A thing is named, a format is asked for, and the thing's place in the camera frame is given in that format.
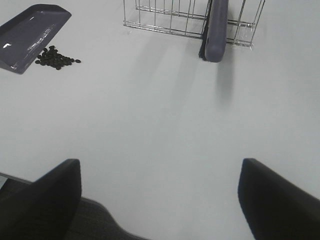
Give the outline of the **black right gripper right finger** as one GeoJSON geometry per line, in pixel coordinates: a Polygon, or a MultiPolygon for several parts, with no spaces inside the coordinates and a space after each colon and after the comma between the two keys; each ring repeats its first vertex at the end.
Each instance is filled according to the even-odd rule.
{"type": "Polygon", "coordinates": [[[256,240],[320,238],[320,200],[260,161],[242,161],[237,194],[256,240]]]}

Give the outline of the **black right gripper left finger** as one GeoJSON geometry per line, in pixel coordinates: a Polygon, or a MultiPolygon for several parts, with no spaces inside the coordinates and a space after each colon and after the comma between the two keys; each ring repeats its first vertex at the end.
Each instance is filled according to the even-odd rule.
{"type": "Polygon", "coordinates": [[[64,239],[81,195],[80,161],[67,159],[0,202],[0,238],[64,239]]]}

